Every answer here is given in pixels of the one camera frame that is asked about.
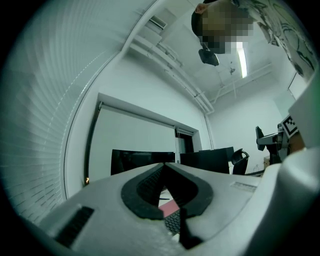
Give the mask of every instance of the black headphones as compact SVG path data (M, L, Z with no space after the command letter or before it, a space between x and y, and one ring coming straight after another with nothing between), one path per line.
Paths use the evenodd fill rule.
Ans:
M219 65L219 60L217 55L211 51L204 43L201 43L202 49L199 50L199 56L204 64L209 64L213 66Z

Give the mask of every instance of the window blind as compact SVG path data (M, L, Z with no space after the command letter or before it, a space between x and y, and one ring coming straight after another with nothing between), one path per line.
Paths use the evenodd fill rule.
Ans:
M2 71L0 168L16 212L38 224L66 199L64 157L91 83L154 0L48 1Z

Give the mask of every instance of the projector screen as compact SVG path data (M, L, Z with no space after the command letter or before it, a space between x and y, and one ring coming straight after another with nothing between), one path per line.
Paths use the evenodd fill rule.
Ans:
M113 150L176 152L175 129L135 114L102 106L90 148L90 182L111 175Z

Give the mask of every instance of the black vent slot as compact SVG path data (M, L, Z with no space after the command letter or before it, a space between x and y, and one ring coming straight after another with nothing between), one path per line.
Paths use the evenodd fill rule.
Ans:
M85 206L81 207L63 230L57 235L55 240L69 248L76 240L93 212L94 209Z

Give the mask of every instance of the black chair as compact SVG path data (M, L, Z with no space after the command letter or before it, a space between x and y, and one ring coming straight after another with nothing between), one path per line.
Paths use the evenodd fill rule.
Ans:
M231 162L233 166L233 173L235 175L245 175L248 165L249 154L241 149L233 153Z

